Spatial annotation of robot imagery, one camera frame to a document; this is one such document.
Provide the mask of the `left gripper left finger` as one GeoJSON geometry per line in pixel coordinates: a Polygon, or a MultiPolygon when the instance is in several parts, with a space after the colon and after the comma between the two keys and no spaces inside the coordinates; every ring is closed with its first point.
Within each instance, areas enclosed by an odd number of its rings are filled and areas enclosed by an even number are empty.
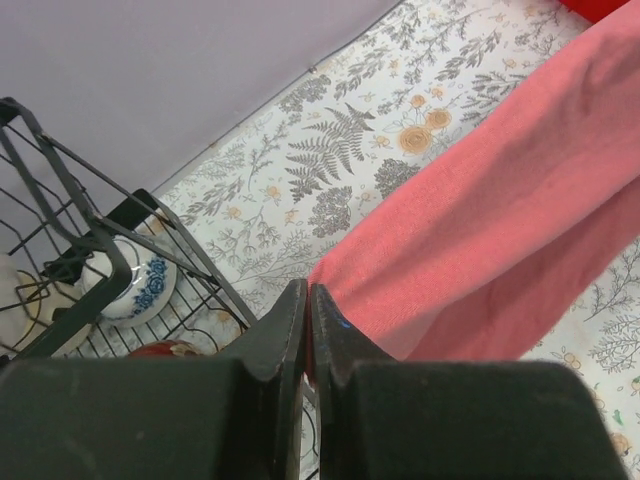
{"type": "Polygon", "coordinates": [[[33,359],[1,375],[5,479],[295,479],[307,284],[213,356],[33,359]]]}

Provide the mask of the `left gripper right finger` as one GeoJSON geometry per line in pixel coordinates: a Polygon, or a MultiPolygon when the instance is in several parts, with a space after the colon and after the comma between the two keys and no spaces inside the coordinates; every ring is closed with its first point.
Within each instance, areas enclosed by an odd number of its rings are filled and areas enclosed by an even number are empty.
{"type": "Polygon", "coordinates": [[[310,296],[323,479],[623,479],[582,381],[552,362],[399,362],[310,296]]]}

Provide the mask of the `pink red t shirt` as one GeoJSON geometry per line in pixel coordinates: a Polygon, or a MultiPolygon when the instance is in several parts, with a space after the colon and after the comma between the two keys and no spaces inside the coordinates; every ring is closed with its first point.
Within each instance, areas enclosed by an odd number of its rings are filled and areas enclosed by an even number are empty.
{"type": "Polygon", "coordinates": [[[513,360],[639,234],[639,5],[572,40],[314,268],[397,360],[513,360]]]}

